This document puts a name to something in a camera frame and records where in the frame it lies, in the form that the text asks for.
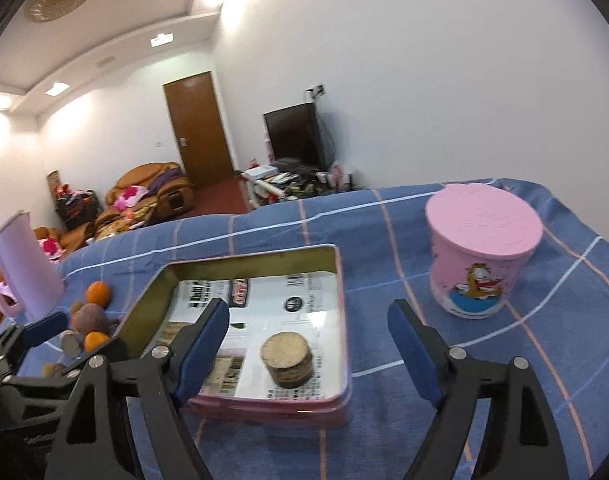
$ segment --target red floor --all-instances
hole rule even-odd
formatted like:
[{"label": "red floor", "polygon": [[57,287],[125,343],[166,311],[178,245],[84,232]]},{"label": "red floor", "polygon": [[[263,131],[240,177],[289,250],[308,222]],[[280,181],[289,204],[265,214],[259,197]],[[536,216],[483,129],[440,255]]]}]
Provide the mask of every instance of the red floor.
[{"label": "red floor", "polygon": [[182,218],[213,214],[243,214],[249,211],[246,188],[235,176],[212,186],[196,189],[196,207]]}]

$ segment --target pink lid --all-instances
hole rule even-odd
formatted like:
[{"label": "pink lid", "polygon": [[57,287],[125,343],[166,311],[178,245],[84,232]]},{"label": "pink lid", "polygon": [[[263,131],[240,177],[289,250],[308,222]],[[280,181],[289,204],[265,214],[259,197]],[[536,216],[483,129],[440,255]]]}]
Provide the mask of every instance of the pink lid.
[{"label": "pink lid", "polygon": [[434,232],[467,253],[511,260],[542,239],[542,221],[520,197],[486,184],[448,184],[427,202]]}]

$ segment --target brown leather sofa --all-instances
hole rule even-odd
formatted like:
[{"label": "brown leather sofa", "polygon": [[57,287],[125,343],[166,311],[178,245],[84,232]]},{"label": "brown leather sofa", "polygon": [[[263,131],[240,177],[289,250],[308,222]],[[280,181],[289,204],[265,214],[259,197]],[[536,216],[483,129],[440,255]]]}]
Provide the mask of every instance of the brown leather sofa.
[{"label": "brown leather sofa", "polygon": [[[149,187],[153,180],[165,171],[179,168],[180,166],[175,162],[150,162],[126,173],[107,193],[107,208],[96,219],[96,231],[120,216],[120,211],[113,206],[113,203],[126,188],[129,186]],[[156,196],[140,200],[133,210],[157,202],[155,215],[161,221],[189,212],[195,206],[195,197],[191,186],[191,181],[186,176],[174,178],[160,187]]]}]

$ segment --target air vent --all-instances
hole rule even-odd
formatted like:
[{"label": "air vent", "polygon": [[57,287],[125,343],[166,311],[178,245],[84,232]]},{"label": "air vent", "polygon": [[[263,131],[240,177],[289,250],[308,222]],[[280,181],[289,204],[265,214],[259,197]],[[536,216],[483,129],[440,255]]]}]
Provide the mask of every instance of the air vent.
[{"label": "air vent", "polygon": [[96,65],[98,66],[98,68],[102,68],[103,66],[108,65],[109,63],[115,60],[116,56],[107,56],[105,57],[105,59],[100,59],[100,61],[98,61]]}]

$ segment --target power outlet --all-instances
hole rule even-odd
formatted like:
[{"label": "power outlet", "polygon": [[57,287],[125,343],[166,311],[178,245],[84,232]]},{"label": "power outlet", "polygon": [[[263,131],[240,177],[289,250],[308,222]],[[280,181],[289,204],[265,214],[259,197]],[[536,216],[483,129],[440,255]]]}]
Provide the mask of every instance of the power outlet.
[{"label": "power outlet", "polygon": [[307,92],[309,92],[311,94],[311,99],[313,99],[314,101],[316,99],[321,98],[324,94],[327,93],[327,91],[324,89],[324,85],[313,86],[313,87],[309,88],[307,90]]}]

